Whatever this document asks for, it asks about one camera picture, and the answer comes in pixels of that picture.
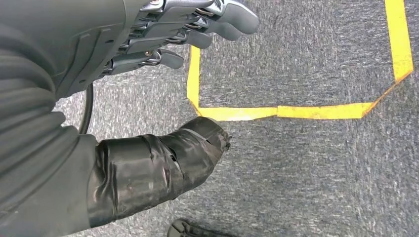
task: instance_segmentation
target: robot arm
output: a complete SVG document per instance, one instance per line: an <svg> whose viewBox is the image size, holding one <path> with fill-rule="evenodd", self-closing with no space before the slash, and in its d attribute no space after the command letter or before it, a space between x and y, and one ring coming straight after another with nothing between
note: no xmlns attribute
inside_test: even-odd
<svg viewBox="0 0 419 237"><path fill-rule="evenodd" d="M237 6L248 15L234 17ZM64 115L52 109L106 75L178 68L183 59L161 46L205 48L209 32L235 39L237 29L251 30L240 17L255 23L232 0L0 3L0 236L72 234L205 182L229 148L227 133L212 120L198 117L166 136L98 144L62 127Z"/></svg>

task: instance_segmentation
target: taped robot foot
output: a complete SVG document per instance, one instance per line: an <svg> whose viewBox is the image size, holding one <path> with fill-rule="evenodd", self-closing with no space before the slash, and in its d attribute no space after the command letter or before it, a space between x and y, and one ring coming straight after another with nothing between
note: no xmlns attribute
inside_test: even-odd
<svg viewBox="0 0 419 237"><path fill-rule="evenodd" d="M228 134L198 117L166 136L102 141L88 185L91 227L173 200L201 185L230 147Z"/></svg>

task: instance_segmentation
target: yellow floor marking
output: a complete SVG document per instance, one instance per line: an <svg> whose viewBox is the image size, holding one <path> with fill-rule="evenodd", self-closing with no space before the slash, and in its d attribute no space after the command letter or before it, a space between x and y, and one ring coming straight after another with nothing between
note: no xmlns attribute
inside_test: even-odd
<svg viewBox="0 0 419 237"><path fill-rule="evenodd" d="M391 56L396 82L413 72L412 51L404 0L385 0Z"/></svg>
<svg viewBox="0 0 419 237"><path fill-rule="evenodd" d="M200 108L199 78L200 50L191 47L191 60L187 81L187 97L200 116L217 121L240 121L278 116L302 119L360 119L368 114L396 85L413 72L413 60L410 47L404 0L385 0L391 55L395 83L374 102L352 103L331 106L278 106L260 108Z"/></svg>
<svg viewBox="0 0 419 237"><path fill-rule="evenodd" d="M303 119L360 119L362 111L371 106L369 103L353 103L319 107L278 106L278 116Z"/></svg>

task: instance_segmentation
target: gray carpet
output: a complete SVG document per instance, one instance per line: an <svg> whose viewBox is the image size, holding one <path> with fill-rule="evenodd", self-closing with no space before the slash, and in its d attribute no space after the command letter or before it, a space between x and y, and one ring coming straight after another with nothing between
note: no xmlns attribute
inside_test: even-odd
<svg viewBox="0 0 419 237"><path fill-rule="evenodd" d="M419 4L406 0L414 62ZM384 1L266 0L260 32L214 39L203 53L201 105L372 101L393 82ZM187 56L187 48L175 47ZM195 114L186 67L145 68L96 83L98 139L168 133ZM75 234L163 237L176 218L239 237L419 236L419 73L361 120L222 122L233 136L209 180L133 217ZM78 124L81 94L60 101Z"/></svg>

